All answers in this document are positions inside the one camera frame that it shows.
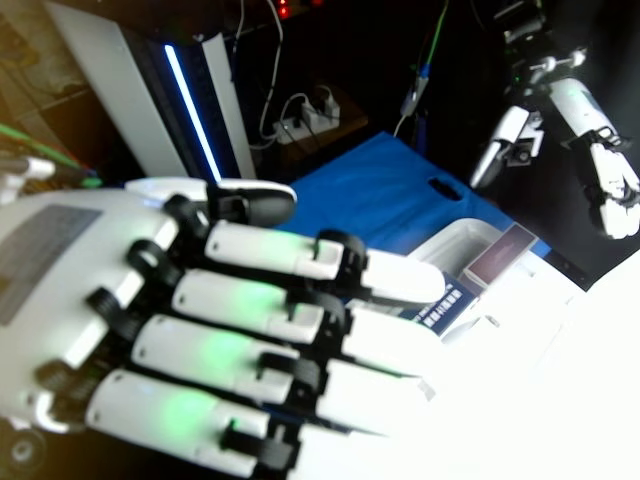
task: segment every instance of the light strip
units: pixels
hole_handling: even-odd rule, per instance
[[[187,86],[187,81],[184,78],[184,74],[182,73],[182,68],[180,68],[180,62],[178,62],[178,57],[176,56],[176,52],[171,45],[165,45],[164,51],[167,54],[167,59],[169,60],[169,64],[171,65],[171,70],[173,71],[173,76],[178,83],[178,87],[180,88],[180,93],[182,94],[182,100],[184,104],[187,106],[187,110],[189,112],[189,117],[191,117],[191,123],[193,124],[193,128],[196,129],[196,134],[198,135],[198,140],[200,140],[200,146],[202,147],[202,151],[204,152],[204,156],[209,163],[209,168],[211,169],[211,173],[213,173],[213,177],[217,182],[221,180],[220,171],[218,170],[218,165],[216,164],[216,159],[213,158],[213,152],[211,151],[211,147],[209,146],[209,141],[207,140],[207,136],[204,133],[204,128],[202,128],[202,122],[200,122],[200,117],[198,116],[198,112],[196,110],[196,106],[193,103],[193,99],[191,98],[191,93],[189,92],[189,87]]]

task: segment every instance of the gray label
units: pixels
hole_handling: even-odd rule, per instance
[[[101,213],[49,205],[0,244],[0,325],[11,323],[58,257]]]

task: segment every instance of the white power strip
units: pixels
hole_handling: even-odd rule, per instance
[[[287,145],[338,128],[340,126],[340,105],[333,97],[330,97],[325,103],[324,111],[316,111],[308,103],[304,104],[302,118],[304,119],[302,122],[296,121],[295,117],[289,117],[282,122],[273,124],[279,144]]]

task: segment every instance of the blue board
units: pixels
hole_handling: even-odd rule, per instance
[[[453,188],[451,200],[430,184]],[[368,247],[408,254],[450,223],[477,218],[504,231],[513,220],[401,141],[380,133],[295,182],[298,207],[280,228],[315,236],[332,228],[359,236]],[[532,251],[544,256],[539,241]]]

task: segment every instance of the robotic arm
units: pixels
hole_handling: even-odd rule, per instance
[[[293,211],[281,185],[128,190],[0,210],[0,416],[241,478],[391,478],[420,458],[407,432],[437,395],[440,340],[339,297],[424,305],[437,269],[261,228]]]
[[[504,166],[527,166],[538,156],[544,137],[542,111],[550,103],[549,113],[562,118],[565,144],[586,157],[580,159],[579,170],[584,172],[580,180],[595,226],[613,239],[635,235],[640,228],[640,182],[622,153],[628,142],[619,136],[587,87],[571,76],[586,60],[583,50],[564,59],[545,56],[540,60],[531,53],[548,50],[540,48],[548,39],[544,19],[536,12],[525,17],[537,16],[538,21],[528,22],[530,28],[524,33],[518,35],[522,29],[513,25],[505,33],[511,51],[525,57],[515,63],[517,81],[510,89],[518,105],[510,107],[500,120],[471,177],[471,187],[486,187]],[[507,22],[506,17],[502,13],[496,18]]]

